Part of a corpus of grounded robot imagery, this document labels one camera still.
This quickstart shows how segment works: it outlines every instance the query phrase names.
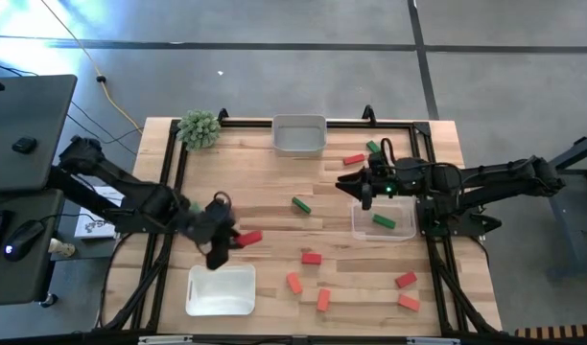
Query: wooden block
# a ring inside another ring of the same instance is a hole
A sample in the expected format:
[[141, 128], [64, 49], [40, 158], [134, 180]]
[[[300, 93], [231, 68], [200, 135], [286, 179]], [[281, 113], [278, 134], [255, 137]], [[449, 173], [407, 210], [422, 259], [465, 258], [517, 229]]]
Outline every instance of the wooden block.
[[368, 147], [368, 149], [372, 152], [372, 153], [376, 153], [378, 151], [380, 151], [381, 149], [379, 149], [379, 146], [377, 144], [375, 144], [375, 142], [373, 142], [372, 140], [366, 143], [366, 146]]
[[241, 246], [247, 246], [257, 243], [263, 238], [261, 231], [251, 231], [236, 238], [236, 243]]
[[398, 297], [398, 304], [412, 311], [419, 311], [419, 301], [405, 295]]
[[293, 293], [298, 294], [302, 292], [302, 285], [300, 284], [300, 280], [297, 278], [297, 273], [289, 273], [287, 275], [287, 283], [289, 283], [290, 289]]
[[321, 254], [304, 253], [302, 254], [302, 263], [305, 265], [321, 265]]
[[322, 288], [319, 290], [319, 298], [317, 299], [317, 310], [328, 311], [328, 305], [330, 304], [330, 290]]
[[364, 155], [362, 153], [360, 153], [360, 154], [356, 154], [354, 156], [346, 157], [346, 158], [342, 159], [342, 163], [344, 163], [344, 165], [349, 165], [349, 164], [360, 163], [360, 162], [363, 162], [364, 160], [365, 160]]
[[407, 285], [413, 284], [417, 281], [417, 277], [415, 276], [414, 272], [409, 272], [407, 274], [401, 275], [400, 277], [396, 278], [396, 285], [399, 288], [403, 288]]
[[309, 215], [311, 214], [311, 208], [310, 208], [310, 207], [308, 207], [308, 206], [307, 206], [307, 205], [306, 205], [304, 202], [302, 202], [302, 200], [300, 200], [299, 198], [297, 198], [297, 197], [295, 197], [295, 196], [294, 196], [294, 197], [292, 198], [292, 202], [293, 202], [293, 203], [294, 203], [294, 204], [295, 204], [297, 207], [301, 208], [301, 209], [302, 209], [302, 211], [306, 212], [306, 213], [307, 213], [307, 214], [309, 214]]
[[396, 227], [395, 221], [393, 221], [389, 218], [385, 218], [381, 215], [374, 214], [374, 216], [372, 216], [372, 221], [376, 222], [377, 224], [381, 224], [389, 229], [393, 229]]

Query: concrete floor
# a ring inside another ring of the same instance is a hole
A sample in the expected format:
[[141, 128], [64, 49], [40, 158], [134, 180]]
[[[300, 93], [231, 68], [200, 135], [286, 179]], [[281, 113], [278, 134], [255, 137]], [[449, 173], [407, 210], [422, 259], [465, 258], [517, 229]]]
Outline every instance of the concrete floor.
[[[406, 0], [67, 0], [49, 4], [79, 38], [153, 42], [413, 44]], [[587, 1], [417, 0], [430, 45], [587, 46]], [[38, 1], [0, 1], [0, 35], [69, 38]], [[115, 136], [131, 129], [104, 98], [82, 51], [48, 40], [0, 38], [0, 63], [38, 74], [79, 76], [74, 100]], [[415, 52], [93, 49], [112, 95], [143, 123], [187, 109], [232, 116], [322, 113], [428, 119]], [[468, 166], [531, 154], [552, 158], [587, 135], [587, 54], [428, 53], [438, 116], [455, 120]], [[7, 72], [0, 71], [0, 77]], [[106, 138], [74, 108], [70, 115]], [[74, 134], [67, 122], [61, 146]], [[124, 142], [137, 148], [138, 135]], [[131, 169], [116, 144], [108, 157]], [[504, 226], [487, 236], [506, 331], [587, 323], [587, 276], [551, 282], [566, 248], [545, 199], [488, 207]], [[56, 269], [49, 310], [0, 307], [0, 338], [89, 330], [106, 262]]]

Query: wooden table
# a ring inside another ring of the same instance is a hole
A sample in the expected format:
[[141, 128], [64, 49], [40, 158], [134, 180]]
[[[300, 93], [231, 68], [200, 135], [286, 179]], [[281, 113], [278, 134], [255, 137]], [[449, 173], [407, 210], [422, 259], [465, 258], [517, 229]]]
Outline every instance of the wooden table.
[[[149, 118], [145, 124], [133, 174], [157, 181], [170, 118]], [[431, 122], [437, 161], [463, 166], [456, 125]], [[189, 240], [176, 236], [163, 296], [160, 333], [184, 334], [314, 334], [314, 335], [439, 335], [428, 250], [425, 241], [358, 241], [351, 236], [351, 197], [337, 190], [337, 176], [357, 171], [342, 158], [366, 152], [365, 143], [389, 137], [394, 154], [410, 156], [409, 136], [394, 129], [329, 129], [319, 158], [277, 157], [269, 128], [224, 128], [216, 146], [189, 154], [182, 192], [206, 204], [223, 190], [233, 200], [242, 232], [263, 230], [264, 239], [231, 253], [228, 265], [252, 264], [257, 270], [255, 310], [249, 316], [191, 317], [185, 313], [189, 269], [203, 257]], [[171, 168], [175, 179], [178, 144]], [[312, 209], [310, 216], [292, 207], [292, 196]], [[110, 320], [138, 284], [147, 236], [134, 235], [121, 247], [107, 284], [105, 320]], [[501, 323], [487, 263], [481, 249], [467, 238], [454, 238], [462, 289], [495, 328]], [[300, 263], [301, 253], [323, 256], [321, 266]], [[413, 270], [418, 281], [404, 289], [394, 278]], [[286, 274], [297, 271], [303, 292], [294, 295]], [[332, 291], [326, 313], [316, 311], [320, 288]], [[419, 312], [396, 304], [406, 293], [421, 302]], [[447, 295], [452, 325], [453, 299]], [[145, 303], [143, 326], [150, 314], [153, 291]]]

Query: white plastic bin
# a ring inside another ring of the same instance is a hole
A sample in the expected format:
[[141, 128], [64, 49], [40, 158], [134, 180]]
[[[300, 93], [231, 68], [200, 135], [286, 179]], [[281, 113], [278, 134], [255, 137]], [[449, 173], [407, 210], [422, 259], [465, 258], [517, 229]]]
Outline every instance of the white plastic bin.
[[[377, 214], [396, 222], [394, 229], [372, 221]], [[368, 211], [362, 204], [354, 200], [351, 205], [351, 234], [354, 239], [362, 241], [404, 241], [417, 233], [417, 217], [415, 215], [415, 198], [411, 196], [395, 196], [394, 198], [375, 198]]]
[[191, 316], [249, 315], [255, 308], [255, 267], [225, 266], [189, 270], [185, 311]]
[[279, 155], [321, 156], [327, 143], [322, 115], [276, 115], [272, 119], [272, 145]]

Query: computer mouse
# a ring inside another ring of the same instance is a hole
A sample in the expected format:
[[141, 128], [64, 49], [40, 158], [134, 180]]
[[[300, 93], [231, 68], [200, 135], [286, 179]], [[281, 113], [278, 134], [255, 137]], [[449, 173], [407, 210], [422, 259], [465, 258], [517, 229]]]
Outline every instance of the computer mouse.
[[46, 230], [39, 220], [28, 220], [19, 226], [6, 240], [4, 258], [17, 262], [32, 250], [35, 240]]

